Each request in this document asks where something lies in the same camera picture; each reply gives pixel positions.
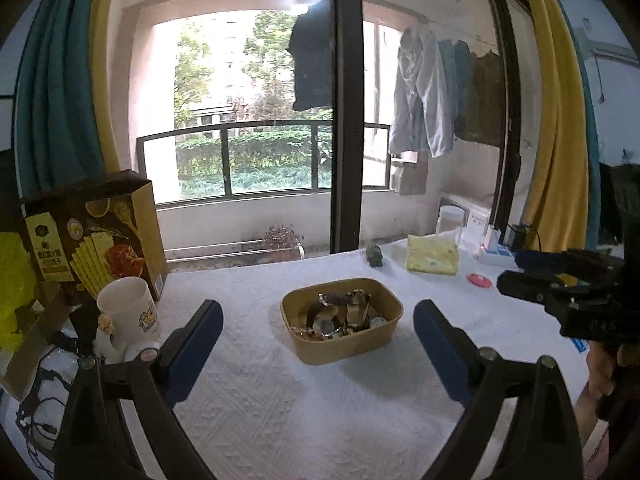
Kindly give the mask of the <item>right hand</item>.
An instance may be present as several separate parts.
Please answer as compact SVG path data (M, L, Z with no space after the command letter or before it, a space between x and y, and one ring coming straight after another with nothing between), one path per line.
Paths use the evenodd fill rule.
M599 401L602 396L608 396L613 392L613 370L618 364L621 351L622 349L618 349L614 356L611 356L603 344L590 341L586 363L589 370L588 392L593 400Z

